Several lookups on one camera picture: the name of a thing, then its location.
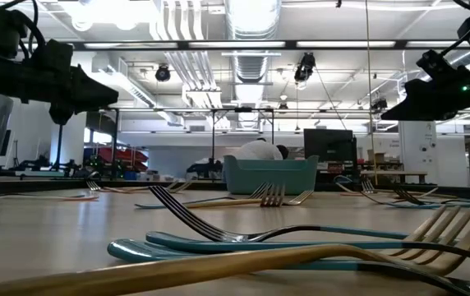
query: pipe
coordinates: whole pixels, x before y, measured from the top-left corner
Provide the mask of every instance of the pipe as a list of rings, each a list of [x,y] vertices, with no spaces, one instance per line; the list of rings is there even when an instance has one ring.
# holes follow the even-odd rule
[[[156,41],[160,40],[159,32],[157,31],[158,26],[159,25],[156,21],[150,22],[150,35],[151,35],[151,38],[153,38],[153,40],[156,40]],[[173,60],[173,56],[171,55],[171,53],[164,52],[164,56],[168,60],[169,64],[173,66],[173,68],[175,69],[175,72],[180,77],[180,79],[184,82],[184,84],[188,87],[188,89],[192,90],[193,87],[191,83],[189,83],[189,81],[184,77],[184,75],[182,74],[182,69]]]
[[[279,27],[281,0],[225,0],[228,38],[231,40],[273,39]],[[233,57],[235,82],[259,82],[268,71],[268,57]],[[235,86],[237,99],[258,108],[264,86]],[[248,114],[240,113],[241,125]]]
[[[175,13],[177,7],[175,5],[175,0],[167,0],[168,2],[168,32],[172,40],[180,40],[178,36],[177,27],[175,26]],[[192,84],[195,86],[195,89],[201,89],[202,84],[200,83],[199,77],[196,75],[195,68],[191,64],[187,53],[178,52],[175,53],[177,56],[177,62],[182,64],[182,70],[184,74],[191,79]]]
[[[168,32],[166,32],[165,29],[164,11],[160,12],[159,14],[156,30],[162,40],[169,40]],[[190,90],[196,90],[197,85],[195,85],[189,74],[186,72],[186,68],[182,64],[182,61],[180,61],[180,57],[178,57],[176,53],[168,53],[168,55],[171,56],[171,58],[168,59],[169,62],[172,63],[182,81],[184,81],[189,86]]]
[[[187,0],[179,0],[180,2],[180,31],[184,36],[184,39],[192,40],[191,33],[189,31],[189,6]],[[200,60],[198,52],[191,52],[191,57],[195,61],[196,65],[199,68],[200,75],[202,76],[202,81],[204,82],[204,89],[211,89],[211,85],[204,69],[204,64]]]
[[[202,6],[200,0],[193,0],[193,34],[198,40],[204,40],[204,35],[202,34]],[[208,53],[206,51],[199,52],[198,58],[200,62],[204,65],[206,70],[206,75],[208,76],[208,82],[210,83],[212,90],[217,90],[217,83],[211,70],[210,59],[208,58]]]

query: fluorescent light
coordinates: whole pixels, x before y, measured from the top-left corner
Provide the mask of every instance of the fluorescent light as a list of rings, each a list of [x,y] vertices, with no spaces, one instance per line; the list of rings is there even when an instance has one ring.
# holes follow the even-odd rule
[[[395,41],[370,41],[372,48],[388,48],[394,47]],[[298,41],[298,48],[332,48],[332,47],[351,47],[365,48],[368,46],[367,41]]]
[[[284,41],[201,41],[189,43],[191,49],[283,48],[284,45]]]
[[[223,57],[280,57],[281,53],[231,52],[221,53]]]
[[[324,103],[322,106],[320,106],[320,109],[330,109],[330,108],[335,108],[339,105],[341,105],[341,103],[343,101],[336,101],[336,100],[333,100],[332,102],[334,102],[334,105],[332,105],[332,103],[330,101]]]
[[[88,49],[176,49],[175,42],[134,42],[134,43],[102,43],[84,42]]]
[[[171,109],[171,108],[164,108],[166,112],[211,112],[211,109]]]
[[[409,41],[407,46],[411,47],[449,47],[453,44],[455,40],[446,40],[446,41]],[[467,41],[463,41],[459,46],[459,48],[470,48],[470,45]]]
[[[119,109],[120,112],[154,112],[154,109],[147,108],[128,108],[128,109]]]

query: wooden table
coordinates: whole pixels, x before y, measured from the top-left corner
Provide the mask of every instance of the wooden table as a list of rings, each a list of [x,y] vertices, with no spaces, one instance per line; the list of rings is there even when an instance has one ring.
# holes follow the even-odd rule
[[[373,175],[375,174],[374,171],[361,171],[361,175]],[[407,176],[418,176],[419,183],[425,183],[425,176],[427,176],[427,172],[414,172],[414,171],[377,171],[378,175],[389,175],[389,176],[399,176],[399,182],[405,183],[405,177]]]
[[[54,192],[54,195],[75,195],[84,191]],[[190,201],[225,194],[226,192],[186,191],[176,196],[183,201]],[[203,239],[167,210],[135,210],[135,202],[155,203],[157,200],[148,193],[102,193],[99,201],[85,203],[0,199],[0,281],[124,264],[125,262],[107,254],[108,243],[117,238],[143,240],[145,233],[150,230]],[[410,232],[428,218],[432,210],[387,209],[372,204],[364,197],[316,193],[301,206],[239,206],[236,209],[209,208],[194,212],[220,228],[241,233],[291,224],[327,224]],[[279,240],[376,239],[302,232],[274,239]],[[470,279],[470,261],[465,261],[452,276]],[[144,294],[446,295],[443,290],[428,284],[351,271],[262,271]]]

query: teal plastic bin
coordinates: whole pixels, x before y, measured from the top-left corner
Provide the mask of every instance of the teal plastic bin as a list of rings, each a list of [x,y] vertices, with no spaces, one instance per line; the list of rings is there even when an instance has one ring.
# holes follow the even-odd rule
[[[232,194],[251,194],[263,182],[286,185],[286,194],[297,195],[314,190],[317,160],[237,160],[224,156],[224,173],[228,191]]]

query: tabletop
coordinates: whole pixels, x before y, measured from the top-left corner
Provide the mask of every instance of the tabletop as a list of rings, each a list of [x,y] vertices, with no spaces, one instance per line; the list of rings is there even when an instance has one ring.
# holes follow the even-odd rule
[[[76,195],[86,190],[42,192]],[[158,203],[148,193],[100,193],[92,202],[0,199],[0,281],[126,264],[106,252],[117,238],[144,240],[148,231],[204,239],[168,210],[136,210],[134,203]],[[185,191],[181,201],[223,197],[226,192]],[[257,205],[193,210],[221,229],[254,233],[292,224],[324,224],[412,232],[433,210],[393,209],[364,197],[317,192],[301,206]],[[376,240],[346,234],[300,232],[273,241]],[[451,276],[470,280],[470,260]],[[146,292],[146,295],[446,295],[428,284],[351,271],[262,271],[199,284]]]

